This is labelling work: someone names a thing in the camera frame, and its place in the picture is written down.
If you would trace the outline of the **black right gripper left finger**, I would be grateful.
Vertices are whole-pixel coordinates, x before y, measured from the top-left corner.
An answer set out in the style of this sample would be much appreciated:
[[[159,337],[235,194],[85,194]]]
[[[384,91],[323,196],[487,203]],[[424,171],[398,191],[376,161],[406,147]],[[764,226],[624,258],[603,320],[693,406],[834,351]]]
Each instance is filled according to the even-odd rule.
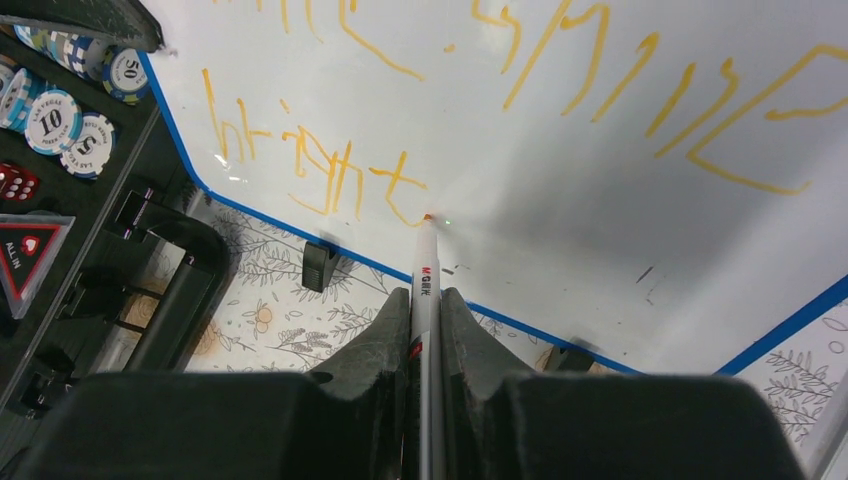
[[[48,418],[23,479],[385,479],[399,467],[410,300],[306,373],[91,376]]]

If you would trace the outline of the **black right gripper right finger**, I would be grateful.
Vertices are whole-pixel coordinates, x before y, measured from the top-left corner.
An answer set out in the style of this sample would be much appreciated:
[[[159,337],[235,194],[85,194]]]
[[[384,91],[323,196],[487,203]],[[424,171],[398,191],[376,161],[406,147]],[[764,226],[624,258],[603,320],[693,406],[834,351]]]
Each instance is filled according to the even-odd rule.
[[[458,479],[800,479],[770,407],[725,376],[538,372],[454,288],[441,339]]]

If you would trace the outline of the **blue framed whiteboard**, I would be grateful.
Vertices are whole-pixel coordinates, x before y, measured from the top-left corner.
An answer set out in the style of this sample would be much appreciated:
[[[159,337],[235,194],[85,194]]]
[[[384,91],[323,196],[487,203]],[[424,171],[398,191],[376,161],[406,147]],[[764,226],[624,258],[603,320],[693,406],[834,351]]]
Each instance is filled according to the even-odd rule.
[[[847,295],[843,1],[150,1],[217,201],[612,365],[735,374]]]

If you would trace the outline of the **white orange whiteboard marker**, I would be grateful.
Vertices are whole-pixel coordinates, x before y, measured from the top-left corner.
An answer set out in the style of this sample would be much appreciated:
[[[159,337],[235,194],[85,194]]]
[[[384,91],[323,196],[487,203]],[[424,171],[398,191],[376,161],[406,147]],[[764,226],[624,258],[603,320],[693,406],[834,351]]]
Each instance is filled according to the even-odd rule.
[[[403,477],[445,479],[440,333],[440,265],[433,216],[418,230],[410,293],[407,420]]]

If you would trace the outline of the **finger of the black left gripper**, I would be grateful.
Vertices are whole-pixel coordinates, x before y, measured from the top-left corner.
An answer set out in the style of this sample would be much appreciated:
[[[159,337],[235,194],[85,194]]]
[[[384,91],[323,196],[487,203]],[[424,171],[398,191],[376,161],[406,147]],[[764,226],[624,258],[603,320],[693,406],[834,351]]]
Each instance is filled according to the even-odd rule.
[[[98,38],[147,53],[164,46],[159,22],[137,0],[1,0],[1,22]]]

